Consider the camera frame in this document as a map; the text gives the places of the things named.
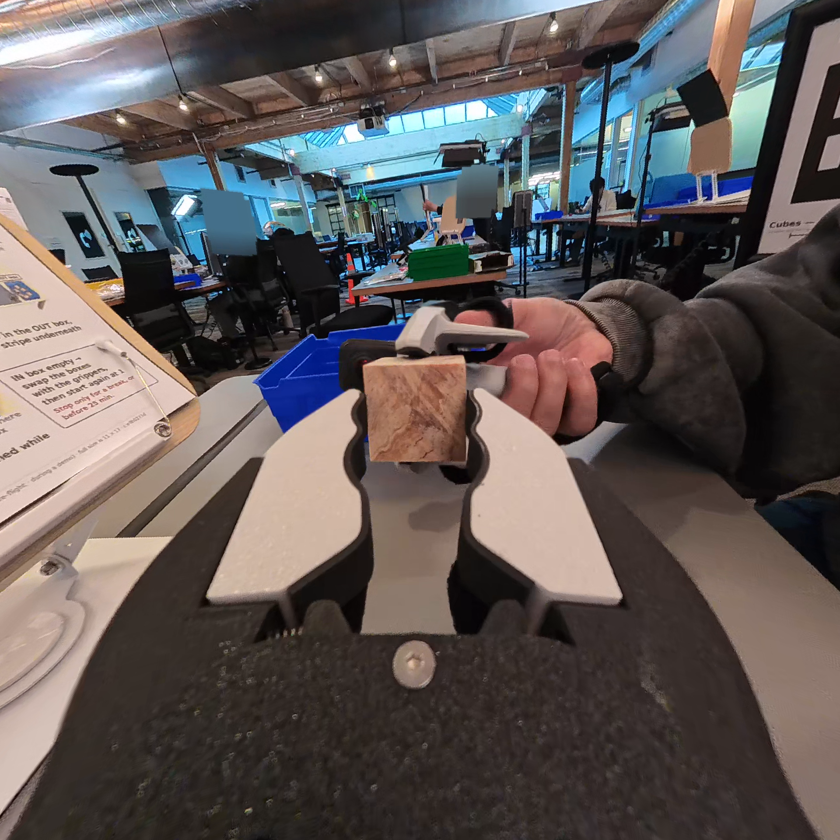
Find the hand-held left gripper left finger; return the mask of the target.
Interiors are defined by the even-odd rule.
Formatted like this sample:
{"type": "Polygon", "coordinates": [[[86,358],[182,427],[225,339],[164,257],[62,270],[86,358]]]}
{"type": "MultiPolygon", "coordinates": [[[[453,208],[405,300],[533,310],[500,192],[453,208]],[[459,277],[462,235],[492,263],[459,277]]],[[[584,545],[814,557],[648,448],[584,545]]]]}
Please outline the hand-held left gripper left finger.
{"type": "Polygon", "coordinates": [[[374,570],[366,419],[364,394],[349,389],[271,446],[206,592],[211,604],[270,602],[292,629],[331,601],[361,630],[374,570]]]}

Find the person's right hand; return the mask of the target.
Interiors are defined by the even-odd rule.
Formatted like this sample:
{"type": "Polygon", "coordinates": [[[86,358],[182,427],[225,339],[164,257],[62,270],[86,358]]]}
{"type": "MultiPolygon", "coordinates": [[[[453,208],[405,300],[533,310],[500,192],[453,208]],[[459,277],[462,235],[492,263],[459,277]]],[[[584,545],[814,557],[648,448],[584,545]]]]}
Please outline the person's right hand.
{"type": "Polygon", "coordinates": [[[492,364],[507,369],[500,400],[552,437],[580,438],[597,424],[592,368],[613,361],[607,337],[582,310],[551,299],[507,299],[513,328],[528,340],[510,343],[492,364]]]}

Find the black framed marker sign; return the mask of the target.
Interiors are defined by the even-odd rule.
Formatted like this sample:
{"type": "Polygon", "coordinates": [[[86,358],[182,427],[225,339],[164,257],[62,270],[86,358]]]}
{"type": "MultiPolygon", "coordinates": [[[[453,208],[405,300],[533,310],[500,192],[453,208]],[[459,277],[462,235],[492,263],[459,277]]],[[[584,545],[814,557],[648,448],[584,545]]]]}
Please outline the black framed marker sign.
{"type": "Polygon", "coordinates": [[[734,266],[800,244],[839,201],[839,2],[796,8],[734,266]]]}

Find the printed instruction sheet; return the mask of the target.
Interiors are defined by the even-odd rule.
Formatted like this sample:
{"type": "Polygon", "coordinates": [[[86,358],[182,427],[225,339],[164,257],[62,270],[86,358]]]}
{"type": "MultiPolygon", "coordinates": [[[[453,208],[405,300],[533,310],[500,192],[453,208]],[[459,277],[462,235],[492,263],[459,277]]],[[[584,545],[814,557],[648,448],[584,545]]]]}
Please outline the printed instruction sheet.
{"type": "Polygon", "coordinates": [[[163,446],[186,379],[24,227],[2,216],[2,523],[124,454],[163,446]]]}

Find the black floor lamp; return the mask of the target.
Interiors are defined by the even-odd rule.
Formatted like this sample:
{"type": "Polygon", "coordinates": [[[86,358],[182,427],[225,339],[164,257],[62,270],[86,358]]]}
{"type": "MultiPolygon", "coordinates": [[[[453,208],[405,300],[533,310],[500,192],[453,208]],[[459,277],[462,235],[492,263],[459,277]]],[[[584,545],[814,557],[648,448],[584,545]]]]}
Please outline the black floor lamp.
{"type": "Polygon", "coordinates": [[[601,69],[603,82],[602,103],[595,154],[595,184],[591,187],[591,210],[584,240],[584,258],[583,268],[581,272],[581,278],[584,283],[584,291],[588,291],[591,287],[592,261],[595,248],[597,218],[600,212],[601,195],[605,184],[602,179],[602,165],[606,137],[606,116],[610,97],[610,87],[612,84],[613,66],[615,63],[620,64],[627,60],[630,60],[636,55],[638,50],[638,42],[633,40],[625,40],[614,45],[607,45],[599,48],[597,51],[585,57],[582,62],[582,67],[584,69],[601,69]]]}
{"type": "Polygon", "coordinates": [[[112,251],[115,255],[121,253],[119,244],[115,239],[112,229],[109,223],[106,221],[102,210],[100,209],[98,200],[94,197],[90,187],[86,182],[87,177],[96,175],[100,172],[99,167],[95,164],[68,163],[52,165],[50,166],[49,171],[52,175],[69,178],[77,182],[82,194],[86,198],[87,203],[89,204],[92,210],[93,215],[97,219],[102,232],[105,234],[106,239],[108,240],[108,244],[110,245],[112,251]]]}

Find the black office chair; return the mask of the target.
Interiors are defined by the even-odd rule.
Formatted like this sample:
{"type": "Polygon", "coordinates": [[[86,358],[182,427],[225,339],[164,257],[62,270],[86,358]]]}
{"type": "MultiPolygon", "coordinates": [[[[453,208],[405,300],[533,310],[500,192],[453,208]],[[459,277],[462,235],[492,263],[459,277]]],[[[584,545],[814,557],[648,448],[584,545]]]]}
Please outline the black office chair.
{"type": "Polygon", "coordinates": [[[340,285],[310,233],[276,232],[271,240],[297,306],[301,336],[326,339],[332,332],[384,327],[392,308],[365,304],[341,309],[340,285]]]}
{"type": "Polygon", "coordinates": [[[241,322],[245,336],[257,332],[265,335],[271,349],[277,350],[271,326],[277,310],[259,278],[259,259],[255,255],[228,255],[224,263],[227,291],[219,298],[215,319],[226,340],[239,336],[236,324],[241,322]]]}
{"type": "Polygon", "coordinates": [[[174,354],[180,369],[196,371],[186,352],[195,327],[176,293],[169,251],[122,252],[119,263],[122,311],[135,331],[158,351],[174,354]]]}

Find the wooden work table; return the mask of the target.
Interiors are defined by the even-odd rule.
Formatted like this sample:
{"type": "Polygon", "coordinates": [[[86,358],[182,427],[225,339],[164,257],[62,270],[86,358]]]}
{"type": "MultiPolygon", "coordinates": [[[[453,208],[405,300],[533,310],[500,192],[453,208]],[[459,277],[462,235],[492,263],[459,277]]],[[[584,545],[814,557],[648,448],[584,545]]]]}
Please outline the wooden work table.
{"type": "Polygon", "coordinates": [[[359,284],[354,284],[350,296],[357,308],[361,306],[362,298],[386,298],[390,302],[392,321],[399,323],[406,319],[406,301],[460,303],[494,297],[507,280],[505,269],[432,280],[413,280],[400,272],[387,274],[385,269],[380,269],[359,284]]]}

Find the green plastic crate stack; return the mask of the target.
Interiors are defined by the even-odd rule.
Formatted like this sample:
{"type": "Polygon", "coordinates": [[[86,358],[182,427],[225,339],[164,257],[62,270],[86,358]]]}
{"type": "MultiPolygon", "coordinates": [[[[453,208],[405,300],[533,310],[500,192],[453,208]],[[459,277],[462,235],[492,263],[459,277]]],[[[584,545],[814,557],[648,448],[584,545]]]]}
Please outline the green plastic crate stack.
{"type": "Polygon", "coordinates": [[[406,274],[413,281],[462,277],[469,273],[469,266],[466,244],[432,246],[411,250],[406,274]]]}

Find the person's right forearm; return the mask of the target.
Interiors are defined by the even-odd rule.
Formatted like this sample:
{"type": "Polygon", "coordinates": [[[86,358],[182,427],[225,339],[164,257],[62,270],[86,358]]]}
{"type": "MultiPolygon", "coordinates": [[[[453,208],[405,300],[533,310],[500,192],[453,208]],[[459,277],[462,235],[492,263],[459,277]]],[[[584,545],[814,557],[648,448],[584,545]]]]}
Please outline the person's right forearm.
{"type": "Polygon", "coordinates": [[[612,345],[599,421],[652,424],[752,497],[839,474],[839,209],[680,301],[635,280],[571,305],[612,345]]]}

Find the spiral silver duct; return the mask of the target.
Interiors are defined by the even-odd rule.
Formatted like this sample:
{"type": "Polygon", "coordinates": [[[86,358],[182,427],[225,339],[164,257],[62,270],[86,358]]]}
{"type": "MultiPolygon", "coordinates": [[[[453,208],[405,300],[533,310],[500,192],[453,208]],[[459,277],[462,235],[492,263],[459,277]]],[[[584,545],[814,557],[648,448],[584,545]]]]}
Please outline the spiral silver duct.
{"type": "Polygon", "coordinates": [[[255,8],[289,12],[313,5],[286,1],[3,1],[1,65],[9,67],[212,14],[255,8]]]}

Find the wood and white document stand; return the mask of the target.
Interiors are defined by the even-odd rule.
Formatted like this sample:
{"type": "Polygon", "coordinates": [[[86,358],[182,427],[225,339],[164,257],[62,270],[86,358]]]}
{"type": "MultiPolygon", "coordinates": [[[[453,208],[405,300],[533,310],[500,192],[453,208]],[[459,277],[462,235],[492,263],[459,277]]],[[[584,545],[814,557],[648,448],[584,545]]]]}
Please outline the wood and white document stand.
{"type": "Polygon", "coordinates": [[[13,219],[1,233],[2,585],[41,563],[40,601],[2,607],[2,707],[81,635],[72,564],[91,512],[196,428],[193,387],[13,219]]]}

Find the smooth dark duct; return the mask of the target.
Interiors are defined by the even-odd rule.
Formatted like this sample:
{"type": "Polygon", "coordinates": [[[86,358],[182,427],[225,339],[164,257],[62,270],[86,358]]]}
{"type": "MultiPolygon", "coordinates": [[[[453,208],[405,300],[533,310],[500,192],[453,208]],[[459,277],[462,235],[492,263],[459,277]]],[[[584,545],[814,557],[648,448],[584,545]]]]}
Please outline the smooth dark duct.
{"type": "Polygon", "coordinates": [[[239,10],[2,66],[3,132],[564,11],[583,2],[314,2],[239,10]]]}

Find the blue plastic bin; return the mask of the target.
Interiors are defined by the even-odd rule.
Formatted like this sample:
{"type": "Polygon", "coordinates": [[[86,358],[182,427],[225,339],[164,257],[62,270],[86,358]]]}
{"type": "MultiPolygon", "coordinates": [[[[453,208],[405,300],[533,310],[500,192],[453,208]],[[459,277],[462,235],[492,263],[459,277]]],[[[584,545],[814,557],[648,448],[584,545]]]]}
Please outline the blue plastic bin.
{"type": "Polygon", "coordinates": [[[346,340],[394,341],[403,324],[331,332],[325,339],[308,336],[255,379],[255,384],[286,433],[341,393],[340,346],[346,340]]]}

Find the wooden cube with blue stripe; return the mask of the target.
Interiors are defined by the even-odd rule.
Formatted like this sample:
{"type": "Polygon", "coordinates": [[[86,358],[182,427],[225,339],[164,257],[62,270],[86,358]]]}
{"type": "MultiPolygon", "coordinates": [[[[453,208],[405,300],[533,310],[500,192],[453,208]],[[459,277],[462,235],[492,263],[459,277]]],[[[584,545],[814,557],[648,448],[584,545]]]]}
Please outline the wooden cube with blue stripe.
{"type": "Polygon", "coordinates": [[[466,362],[459,355],[362,366],[371,461],[455,464],[467,457],[466,362]]]}

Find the person's legs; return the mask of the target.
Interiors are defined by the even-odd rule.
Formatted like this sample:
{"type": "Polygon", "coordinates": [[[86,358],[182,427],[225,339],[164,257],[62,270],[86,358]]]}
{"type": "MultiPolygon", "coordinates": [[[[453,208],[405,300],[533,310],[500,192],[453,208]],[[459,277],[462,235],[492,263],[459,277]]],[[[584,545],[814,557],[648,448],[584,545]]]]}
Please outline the person's legs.
{"type": "Polygon", "coordinates": [[[839,496],[810,490],[759,503],[755,510],[836,589],[839,588],[839,496]]]}

